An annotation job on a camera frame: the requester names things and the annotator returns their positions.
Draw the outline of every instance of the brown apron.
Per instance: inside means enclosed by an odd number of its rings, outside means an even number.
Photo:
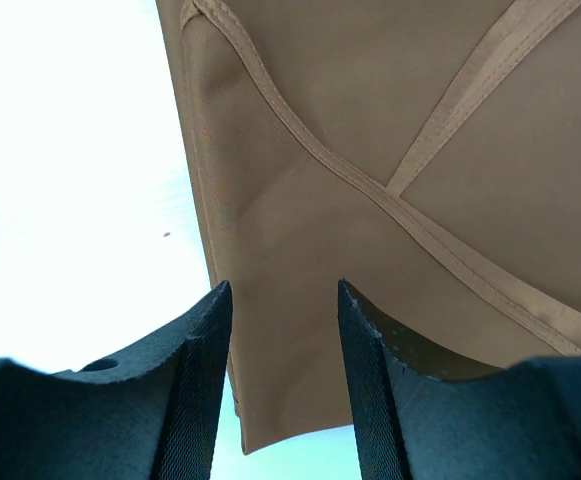
[[[337,280],[581,355],[581,0],[158,0],[246,453],[351,421]]]

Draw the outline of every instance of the garment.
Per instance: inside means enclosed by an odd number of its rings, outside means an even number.
[[[581,355],[581,0],[158,0],[245,453],[351,422],[335,285]]]

